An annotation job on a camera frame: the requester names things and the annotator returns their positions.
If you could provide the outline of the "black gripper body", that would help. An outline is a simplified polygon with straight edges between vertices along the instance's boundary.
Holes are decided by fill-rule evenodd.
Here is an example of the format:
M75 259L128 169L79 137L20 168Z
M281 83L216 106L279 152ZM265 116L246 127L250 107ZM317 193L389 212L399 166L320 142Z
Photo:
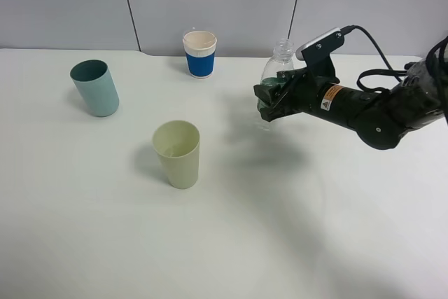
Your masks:
M332 107L335 95L342 89L339 84L312 78L306 69L301 69L301 77L284 84L290 88L290 115L307 113L319 116L327 113Z

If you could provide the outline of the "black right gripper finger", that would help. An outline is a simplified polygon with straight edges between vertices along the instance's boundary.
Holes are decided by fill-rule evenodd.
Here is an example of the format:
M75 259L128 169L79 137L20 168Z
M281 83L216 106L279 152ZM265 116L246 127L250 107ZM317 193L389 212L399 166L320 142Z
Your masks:
M283 70L276 73L276 78L280 84L287 83L297 77L301 77L300 69Z

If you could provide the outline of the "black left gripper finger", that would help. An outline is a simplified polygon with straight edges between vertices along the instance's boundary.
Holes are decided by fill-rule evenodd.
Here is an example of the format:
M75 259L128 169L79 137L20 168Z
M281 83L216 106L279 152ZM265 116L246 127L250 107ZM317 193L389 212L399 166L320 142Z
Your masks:
M258 111L264 121L273 121L289 116L291 108L289 104L290 88L287 84L274 86L258 84L253 87L255 96L261 102Z

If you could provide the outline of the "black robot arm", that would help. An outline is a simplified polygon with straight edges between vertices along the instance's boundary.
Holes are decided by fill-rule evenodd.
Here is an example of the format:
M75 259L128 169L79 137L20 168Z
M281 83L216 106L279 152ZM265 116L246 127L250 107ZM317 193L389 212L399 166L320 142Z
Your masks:
M328 32L296 53L304 68L279 71L271 84L257 84L260 116L267 122L306 113L354 131L368 146L395 148L411 131L447 117L447 40L443 39L418 62L403 70L370 69L360 74L401 77L395 87L357 88L340 84L331 52L344 43L345 32Z

